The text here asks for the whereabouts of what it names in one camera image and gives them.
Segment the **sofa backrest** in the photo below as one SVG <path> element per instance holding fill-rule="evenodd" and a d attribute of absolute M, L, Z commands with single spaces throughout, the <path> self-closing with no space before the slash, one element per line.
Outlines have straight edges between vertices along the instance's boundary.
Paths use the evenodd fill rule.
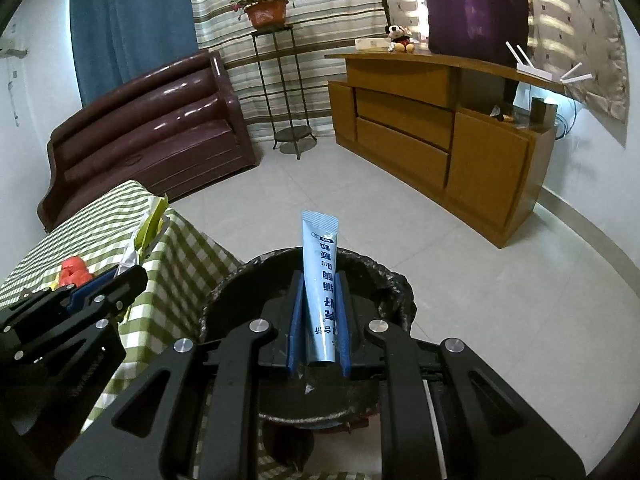
<path fill-rule="evenodd" d="M 140 76 L 53 131 L 57 170 L 76 187 L 165 138 L 224 118 L 217 92 L 206 51 Z"/>

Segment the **cabinet top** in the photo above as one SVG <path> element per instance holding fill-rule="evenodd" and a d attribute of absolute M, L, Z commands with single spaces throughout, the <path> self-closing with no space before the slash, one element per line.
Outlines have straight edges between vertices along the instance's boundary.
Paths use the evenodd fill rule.
<path fill-rule="evenodd" d="M 510 68 L 508 66 L 489 63 L 487 61 L 480 61 L 479 59 L 471 59 L 468 57 L 444 56 L 443 54 L 432 54 L 431 52 L 415 52 L 414 54 L 401 52 L 348 52 L 344 54 L 327 54 L 325 55 L 325 57 L 331 59 L 366 59 L 379 61 L 394 60 L 412 63 L 431 63 L 437 65 L 446 65 L 455 68 L 476 70 L 477 72 L 494 74 L 505 79 L 522 81 L 523 83 L 530 83 L 533 86 L 551 90 L 552 92 L 564 95 L 564 85 L 562 85 L 562 83 L 547 81 L 545 79 L 522 74 L 516 69 Z"/>

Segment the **white wall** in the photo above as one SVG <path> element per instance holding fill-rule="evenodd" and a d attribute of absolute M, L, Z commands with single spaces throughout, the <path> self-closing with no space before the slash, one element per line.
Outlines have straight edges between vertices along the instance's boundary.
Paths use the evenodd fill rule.
<path fill-rule="evenodd" d="M 603 126 L 581 109 L 568 137 L 556 141 L 545 187 L 588 218 L 640 267 L 640 36 L 618 3 L 626 44 L 626 128 Z"/>
<path fill-rule="evenodd" d="M 44 236 L 36 208 L 49 187 L 46 144 L 81 108 L 68 0 L 23 0 L 2 36 L 28 54 L 0 59 L 0 282 Z"/>

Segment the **potted plant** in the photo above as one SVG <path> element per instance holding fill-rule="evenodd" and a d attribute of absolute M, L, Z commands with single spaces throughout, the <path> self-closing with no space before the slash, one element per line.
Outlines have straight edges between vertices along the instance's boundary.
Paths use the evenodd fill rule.
<path fill-rule="evenodd" d="M 283 25 L 287 19 L 288 0 L 231 0 L 231 3 L 233 10 L 240 11 L 238 20 L 246 12 L 254 28 Z"/>

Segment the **plant stand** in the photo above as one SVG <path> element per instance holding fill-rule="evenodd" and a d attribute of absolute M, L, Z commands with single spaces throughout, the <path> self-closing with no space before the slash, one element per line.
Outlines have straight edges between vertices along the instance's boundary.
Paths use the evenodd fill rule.
<path fill-rule="evenodd" d="M 296 69 L 298 71 L 298 83 L 300 84 L 300 95 L 302 96 L 302 105 L 305 110 L 305 125 L 294 126 L 293 124 L 293 116 L 291 115 L 291 106 L 289 105 L 289 95 L 287 92 L 291 92 L 292 90 L 287 90 L 286 81 L 284 79 L 284 73 L 282 72 L 282 62 L 280 61 L 280 51 L 278 49 L 278 40 L 276 38 L 276 33 L 282 32 L 284 30 L 288 30 L 291 35 L 291 43 L 293 45 L 293 56 L 296 59 Z M 280 81 L 282 83 L 282 90 L 277 92 L 271 92 L 270 94 L 267 92 L 267 87 L 264 83 L 264 75 L 262 73 L 262 65 L 260 63 L 260 55 L 258 54 L 258 45 L 255 42 L 255 38 L 258 36 L 265 36 L 267 34 L 271 34 L 273 38 L 273 46 L 276 53 L 276 59 L 278 61 L 278 69 L 280 70 Z M 260 79 L 262 81 L 262 90 L 264 91 L 264 98 L 267 101 L 267 110 L 269 111 L 269 119 L 271 121 L 271 127 L 273 129 L 273 149 L 275 150 L 279 142 L 293 142 L 293 146 L 296 150 L 296 156 L 298 160 L 300 160 L 300 150 L 298 149 L 298 141 L 300 139 L 304 139 L 305 137 L 311 136 L 314 140 L 317 140 L 314 137 L 313 131 L 311 130 L 311 126 L 309 125 L 309 114 L 306 110 L 306 101 L 305 101 L 305 91 L 302 88 L 302 76 L 300 75 L 300 64 L 298 63 L 298 53 L 296 48 L 296 40 L 293 37 L 293 25 L 273 25 L 272 27 L 260 28 L 259 30 L 254 30 L 251 33 L 251 36 L 254 40 L 254 50 L 255 50 L 255 59 L 258 62 L 258 70 L 260 71 Z M 289 127 L 283 128 L 282 130 L 276 131 L 276 126 L 273 122 L 273 114 L 271 113 L 271 104 L 269 102 L 269 96 L 284 94 L 284 101 L 287 105 L 287 117 L 289 119 Z"/>

